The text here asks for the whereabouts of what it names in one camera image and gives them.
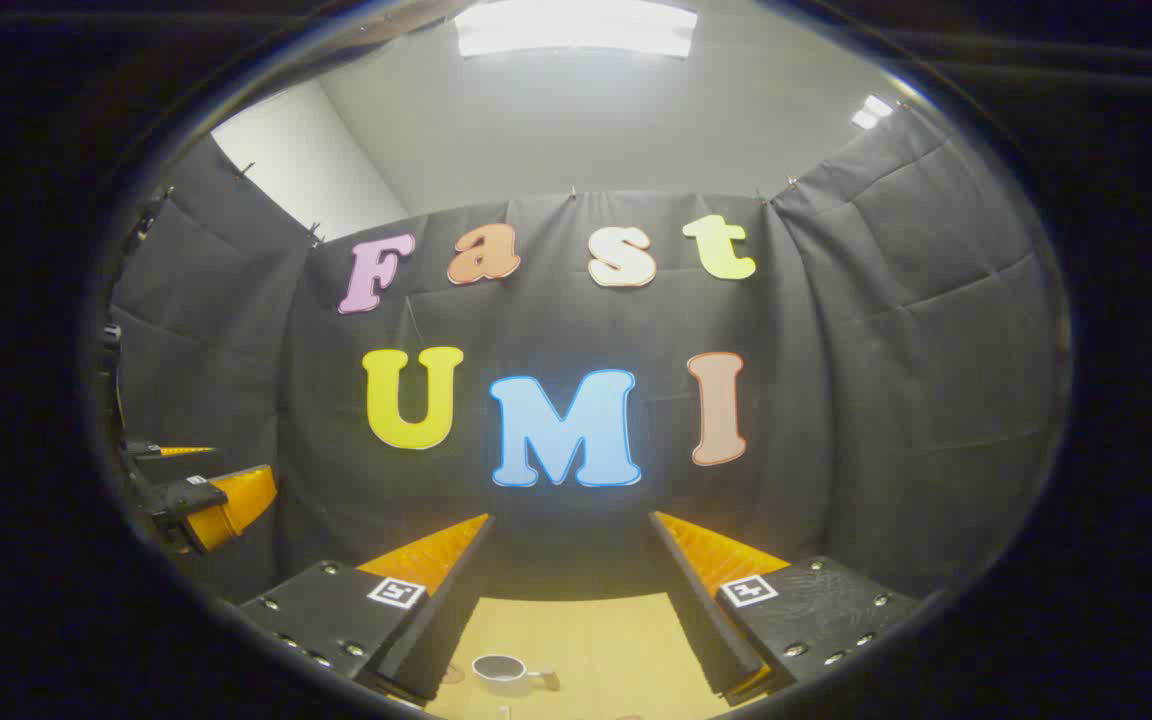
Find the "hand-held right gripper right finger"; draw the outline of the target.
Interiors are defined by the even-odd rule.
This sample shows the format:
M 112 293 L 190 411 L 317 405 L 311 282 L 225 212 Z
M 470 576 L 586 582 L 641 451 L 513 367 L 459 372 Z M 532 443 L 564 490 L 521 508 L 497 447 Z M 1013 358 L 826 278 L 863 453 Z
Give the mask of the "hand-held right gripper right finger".
M 786 561 L 666 511 L 647 523 L 687 643 L 732 706 L 863 659 L 922 606 L 835 559 Z

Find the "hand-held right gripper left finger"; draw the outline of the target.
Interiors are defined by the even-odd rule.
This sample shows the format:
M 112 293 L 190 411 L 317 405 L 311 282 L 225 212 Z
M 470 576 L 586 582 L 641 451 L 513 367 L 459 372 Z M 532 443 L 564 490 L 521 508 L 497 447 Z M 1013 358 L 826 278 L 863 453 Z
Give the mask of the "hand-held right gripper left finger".
M 435 700 L 482 596 L 493 515 L 364 562 L 320 560 L 238 602 L 237 614 L 308 665 L 403 702 Z

